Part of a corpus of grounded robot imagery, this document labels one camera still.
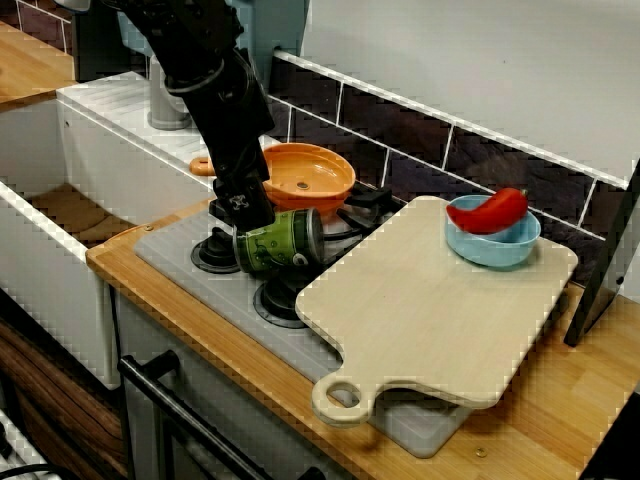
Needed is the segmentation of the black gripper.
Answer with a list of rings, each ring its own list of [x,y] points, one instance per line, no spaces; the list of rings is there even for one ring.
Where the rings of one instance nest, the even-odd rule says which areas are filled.
[[[274,223],[274,209],[257,171],[237,177],[218,176],[213,189],[232,220],[235,241],[259,235],[259,228]]]

